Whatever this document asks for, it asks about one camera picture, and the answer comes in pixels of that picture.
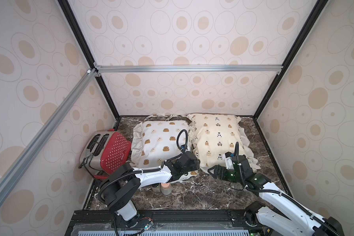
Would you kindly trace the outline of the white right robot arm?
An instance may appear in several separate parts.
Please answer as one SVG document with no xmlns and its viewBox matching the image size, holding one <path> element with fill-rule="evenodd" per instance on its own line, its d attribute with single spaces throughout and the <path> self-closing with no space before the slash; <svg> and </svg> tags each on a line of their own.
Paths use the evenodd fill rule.
<svg viewBox="0 0 354 236">
<path fill-rule="evenodd" d="M 251 192 L 271 204 L 278 212 L 261 202 L 253 202 L 244 213 L 246 224 L 267 226 L 284 236 L 342 236 L 339 221 L 315 213 L 286 194 L 261 173 L 254 173 L 245 156 L 227 157 L 226 165 L 208 169 L 215 179 L 238 183 L 243 190 Z"/>
</svg>

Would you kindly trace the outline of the cream animal print pillow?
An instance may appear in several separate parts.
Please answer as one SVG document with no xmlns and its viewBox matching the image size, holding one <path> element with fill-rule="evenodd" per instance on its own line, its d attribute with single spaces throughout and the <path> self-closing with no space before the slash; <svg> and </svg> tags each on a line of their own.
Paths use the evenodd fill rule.
<svg viewBox="0 0 354 236">
<path fill-rule="evenodd" d="M 245 155 L 250 167 L 255 172 L 261 167 L 249 148 L 250 141 L 244 128 L 240 127 L 240 117 L 234 115 L 189 114 L 189 139 L 192 141 L 193 153 L 200 160 L 200 168 L 208 169 L 220 165 L 225 167 L 225 153 L 233 153 L 239 143 L 239 155 Z"/>
</svg>

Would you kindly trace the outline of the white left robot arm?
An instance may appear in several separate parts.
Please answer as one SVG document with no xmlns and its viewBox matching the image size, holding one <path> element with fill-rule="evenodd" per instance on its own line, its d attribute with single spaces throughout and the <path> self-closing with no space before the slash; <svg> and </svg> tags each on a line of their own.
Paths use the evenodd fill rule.
<svg viewBox="0 0 354 236">
<path fill-rule="evenodd" d="M 124 221 L 137 220 L 139 214 L 131 198 L 138 189 L 154 184 L 177 182 L 198 169 L 200 160 L 190 151 L 166 160 L 154 168 L 133 168 L 127 163 L 103 181 L 97 198 L 107 206 L 109 212 L 121 216 Z"/>
</svg>

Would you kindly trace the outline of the white bear print pillow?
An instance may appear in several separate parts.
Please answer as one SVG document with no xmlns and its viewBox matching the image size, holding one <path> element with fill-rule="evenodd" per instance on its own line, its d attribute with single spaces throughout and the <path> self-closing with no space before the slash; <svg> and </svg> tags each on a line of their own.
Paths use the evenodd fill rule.
<svg viewBox="0 0 354 236">
<path fill-rule="evenodd" d="M 131 164 L 134 168 L 154 168 L 164 161 L 190 151 L 189 125 L 184 120 L 144 121 L 133 129 Z"/>
</svg>

